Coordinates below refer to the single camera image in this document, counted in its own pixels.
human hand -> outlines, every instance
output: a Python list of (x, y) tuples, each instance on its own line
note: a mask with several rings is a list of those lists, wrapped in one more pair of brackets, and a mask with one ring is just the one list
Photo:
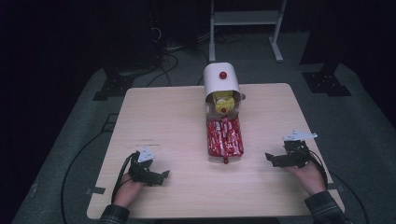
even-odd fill
[(123, 175), (113, 204), (128, 208), (137, 198), (143, 186), (144, 183), (134, 182), (128, 174)]
[(303, 168), (284, 167), (283, 169), (294, 174), (310, 196), (327, 190), (318, 167), (312, 161)]

red button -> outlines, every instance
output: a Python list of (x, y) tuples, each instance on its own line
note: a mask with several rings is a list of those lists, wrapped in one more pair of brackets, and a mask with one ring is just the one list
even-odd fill
[(220, 72), (220, 78), (221, 79), (225, 79), (226, 77), (227, 77), (227, 73), (225, 73), (225, 72)]

plaid sleeve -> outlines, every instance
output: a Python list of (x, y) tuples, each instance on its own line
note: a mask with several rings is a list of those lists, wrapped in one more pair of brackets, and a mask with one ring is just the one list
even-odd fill
[(329, 191), (323, 191), (304, 200), (315, 223), (345, 223), (344, 213)]
[(110, 204), (106, 207), (98, 223), (123, 224), (128, 221), (128, 216), (129, 216), (128, 209), (115, 204)]

table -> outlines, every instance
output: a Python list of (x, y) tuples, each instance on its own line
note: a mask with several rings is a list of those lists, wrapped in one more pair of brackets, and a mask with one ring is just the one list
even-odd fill
[(287, 0), (281, 0), (279, 10), (262, 11), (215, 11), (215, 2), (211, 2), (210, 10), (210, 41), (209, 41), (209, 61), (216, 60), (215, 49), (215, 26), (219, 25), (275, 25), (274, 35), (269, 37), (271, 48), (276, 61), (283, 63), (283, 57), (277, 46), (277, 37), (285, 13)]
[[(156, 154), (150, 170), (170, 170), (162, 186), (144, 187), (131, 206), (133, 218), (283, 217), (309, 215), (308, 195), (297, 179), (265, 159), (283, 155), (282, 136), (311, 132), (288, 84), (240, 85), (246, 95), (239, 120), (245, 154), (240, 161), (209, 161), (203, 86), (127, 91), (87, 215), (99, 218), (110, 203), (120, 168), (147, 146)], [(317, 154), (314, 139), (306, 140)], [(336, 190), (331, 194), (344, 209)]]

metal stand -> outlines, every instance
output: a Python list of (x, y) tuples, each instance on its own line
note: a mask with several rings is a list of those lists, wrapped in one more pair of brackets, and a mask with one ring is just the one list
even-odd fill
[(334, 75), (339, 62), (326, 62), (319, 72), (304, 72), (303, 76), (313, 93), (327, 93), (329, 96), (350, 96), (346, 86), (341, 85)]
[(97, 91), (93, 97), (93, 101), (105, 101), (107, 97), (125, 96), (125, 93), (132, 87), (134, 83), (133, 77), (123, 77), (120, 75), (116, 66), (105, 65), (106, 81), (100, 91)]
[(210, 16), (210, 42), (209, 42), (209, 61), (216, 60), (215, 52), (215, 26), (217, 25), (259, 25), (259, 24), (274, 24), (274, 36), (269, 37), (270, 44), (276, 56), (278, 63), (283, 63), (283, 57), (277, 46), (277, 37), (279, 35), (280, 25), (283, 20), (283, 15), (287, 0), (282, 0), (280, 10), (271, 11), (221, 11), (215, 12), (214, 0), (211, 2), (211, 16)]

